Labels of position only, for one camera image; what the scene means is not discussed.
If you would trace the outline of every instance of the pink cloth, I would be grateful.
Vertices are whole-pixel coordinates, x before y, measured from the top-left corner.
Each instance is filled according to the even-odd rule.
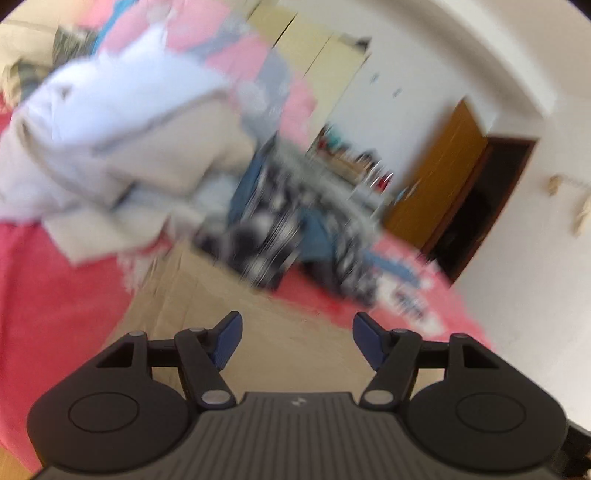
[[[92,7],[78,20],[78,26],[99,30],[113,14],[115,0],[95,0]]]
[[[150,26],[149,19],[165,18],[167,48],[189,50],[211,39],[232,11],[215,0],[139,0],[110,30],[99,52],[117,53],[137,40]],[[228,75],[235,82],[254,80],[271,47],[255,32],[244,35],[223,51],[211,55],[206,64]],[[309,146],[308,122],[316,106],[314,95],[301,76],[292,74],[290,94],[279,124],[280,134],[306,150]]]

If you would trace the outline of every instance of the blue cloth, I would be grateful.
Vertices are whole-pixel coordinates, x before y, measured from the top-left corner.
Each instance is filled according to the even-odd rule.
[[[302,223],[302,239],[298,260],[315,262],[330,260],[335,256],[335,243],[324,226],[324,215],[316,209],[299,209]]]
[[[107,20],[107,23],[103,26],[103,28],[100,29],[100,32],[96,37],[95,46],[92,49],[93,55],[99,51],[100,45],[104,42],[107,34],[111,31],[111,28],[115,26],[121,15],[127,12],[127,10],[129,10],[137,2],[138,0],[119,0],[115,5],[113,5],[113,14]]]
[[[251,199],[255,191],[258,177],[261,174],[263,165],[265,164],[265,157],[263,153],[257,152],[251,161],[251,164],[244,172],[238,188],[230,202],[230,211],[228,212],[228,225],[238,223],[244,214],[246,204]]]
[[[378,267],[381,270],[390,273],[407,283],[410,283],[413,287],[419,288],[421,286],[420,279],[402,262],[380,257],[378,254],[369,250],[366,250],[363,253],[363,256],[367,262],[371,263],[375,267]]]

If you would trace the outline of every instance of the wooden door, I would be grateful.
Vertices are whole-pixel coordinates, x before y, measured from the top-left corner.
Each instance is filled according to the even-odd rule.
[[[386,230],[422,249],[454,205],[486,142],[462,100],[418,168],[405,198],[384,217]]]

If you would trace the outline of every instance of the cream wardrobe door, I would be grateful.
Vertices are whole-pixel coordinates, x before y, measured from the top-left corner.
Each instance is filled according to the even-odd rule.
[[[365,53],[332,36],[306,73],[316,97],[310,122],[310,141],[314,140],[355,73],[365,61]]]
[[[306,73],[328,42],[332,32],[322,25],[297,15],[277,42],[275,48],[292,69]]]
[[[295,12],[276,5],[259,5],[248,19],[261,37],[275,45],[295,17]]]

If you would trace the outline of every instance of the metal pin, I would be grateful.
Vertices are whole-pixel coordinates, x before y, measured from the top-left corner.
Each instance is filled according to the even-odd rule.
[[[223,405],[231,399],[225,390],[207,390],[201,399],[208,405]]]
[[[363,398],[372,405],[388,405],[393,402],[394,395],[387,390],[370,390]]]

